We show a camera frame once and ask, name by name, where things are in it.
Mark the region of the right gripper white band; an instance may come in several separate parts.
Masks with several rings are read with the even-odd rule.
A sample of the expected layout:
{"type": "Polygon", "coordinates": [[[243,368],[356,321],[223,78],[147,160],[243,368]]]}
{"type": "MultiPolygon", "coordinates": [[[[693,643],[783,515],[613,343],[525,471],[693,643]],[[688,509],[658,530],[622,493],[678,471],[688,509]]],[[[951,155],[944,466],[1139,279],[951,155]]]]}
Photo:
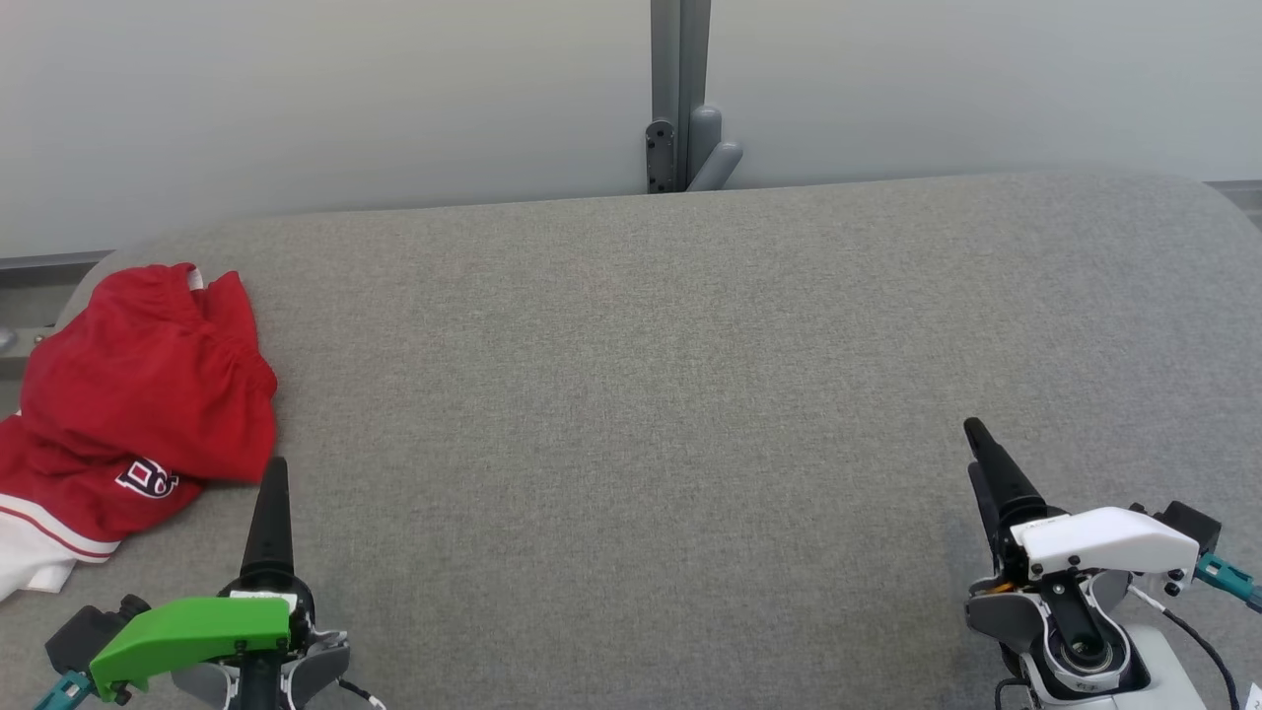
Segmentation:
{"type": "Polygon", "coordinates": [[[1199,544],[1188,533],[1117,507],[1065,515],[1045,502],[979,417],[965,419],[963,430],[973,455],[968,475],[998,578],[1007,576],[1010,540],[1034,584],[1069,573],[1162,575],[1195,567],[1199,544]]]}

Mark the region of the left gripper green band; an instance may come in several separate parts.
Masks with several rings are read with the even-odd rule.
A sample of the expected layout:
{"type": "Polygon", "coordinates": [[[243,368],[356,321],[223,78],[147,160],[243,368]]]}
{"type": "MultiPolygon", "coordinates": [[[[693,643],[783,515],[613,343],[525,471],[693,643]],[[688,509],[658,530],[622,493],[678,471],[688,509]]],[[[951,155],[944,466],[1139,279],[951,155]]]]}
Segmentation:
{"type": "Polygon", "coordinates": [[[297,672],[316,656],[316,598],[297,579],[288,464],[268,462],[257,486],[241,576],[220,595],[130,617],[90,658],[95,694],[122,706],[158,675],[184,675],[186,695],[216,709],[299,709],[297,672]]]}

